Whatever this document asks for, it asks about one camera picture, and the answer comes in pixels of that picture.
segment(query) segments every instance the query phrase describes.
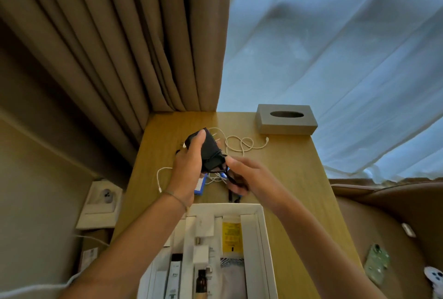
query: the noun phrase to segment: wooden tabletop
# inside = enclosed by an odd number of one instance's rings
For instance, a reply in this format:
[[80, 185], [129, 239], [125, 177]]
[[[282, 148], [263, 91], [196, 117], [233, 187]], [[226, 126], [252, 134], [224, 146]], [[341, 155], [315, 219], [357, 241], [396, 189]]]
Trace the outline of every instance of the wooden tabletop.
[[[261, 146], [265, 136], [257, 132], [254, 118], [255, 113], [250, 112], [174, 112], [150, 117], [115, 227], [114, 238], [158, 197], [157, 170], [171, 167], [175, 151], [188, 135], [204, 127], [219, 127], [226, 136], [251, 137], [255, 146]], [[229, 144], [233, 148], [240, 148], [238, 140], [230, 139]], [[271, 134], [266, 147], [249, 151], [245, 156], [263, 162], [315, 215], [346, 254], [360, 265], [357, 251], [310, 136]], [[161, 187], [166, 187], [170, 176], [169, 169], [160, 172]], [[227, 189], [222, 183], [212, 183], [205, 187], [202, 196], [195, 198], [195, 202], [228, 202]], [[253, 195], [247, 195], [241, 202], [256, 203], [257, 200]], [[267, 209], [264, 213], [279, 299], [319, 298], [283, 226]]]

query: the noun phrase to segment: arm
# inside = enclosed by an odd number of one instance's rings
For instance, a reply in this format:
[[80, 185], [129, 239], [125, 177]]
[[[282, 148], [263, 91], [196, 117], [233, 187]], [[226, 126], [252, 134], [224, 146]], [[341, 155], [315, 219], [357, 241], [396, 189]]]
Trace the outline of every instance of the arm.
[[[246, 180], [257, 199], [279, 218], [323, 299], [386, 299], [327, 234], [316, 218], [261, 163], [226, 157], [233, 172]], [[243, 190], [228, 183], [235, 193]]]
[[141, 276], [194, 201], [194, 188], [202, 168], [205, 132], [194, 137], [188, 151], [174, 162], [167, 193], [149, 206], [60, 297], [126, 298], [136, 290]]

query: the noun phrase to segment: forearm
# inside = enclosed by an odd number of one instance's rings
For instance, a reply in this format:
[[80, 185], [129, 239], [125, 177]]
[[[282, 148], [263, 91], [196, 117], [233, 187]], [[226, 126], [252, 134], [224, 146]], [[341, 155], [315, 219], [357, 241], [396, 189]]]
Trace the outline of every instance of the forearm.
[[323, 299], [386, 299], [289, 192], [276, 215]]
[[149, 264], [184, 214], [163, 194], [96, 259], [63, 294], [70, 298], [125, 298], [135, 291]]

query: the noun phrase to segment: leather chair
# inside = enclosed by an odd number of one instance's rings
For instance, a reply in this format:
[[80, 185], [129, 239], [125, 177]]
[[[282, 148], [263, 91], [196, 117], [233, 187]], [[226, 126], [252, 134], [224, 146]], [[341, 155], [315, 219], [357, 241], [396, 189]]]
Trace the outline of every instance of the leather chair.
[[[333, 184], [341, 213], [364, 265], [377, 243], [390, 255], [381, 290], [389, 299], [430, 299], [425, 266], [443, 270], [443, 182], [374, 189]], [[416, 234], [409, 237], [401, 224]]]

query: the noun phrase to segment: brown bottle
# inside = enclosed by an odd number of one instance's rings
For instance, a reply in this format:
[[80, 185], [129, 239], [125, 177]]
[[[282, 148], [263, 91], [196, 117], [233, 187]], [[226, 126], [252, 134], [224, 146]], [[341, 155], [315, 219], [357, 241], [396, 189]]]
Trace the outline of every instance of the brown bottle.
[[208, 280], [206, 279], [206, 270], [198, 270], [197, 283], [195, 285], [195, 299], [208, 298]]

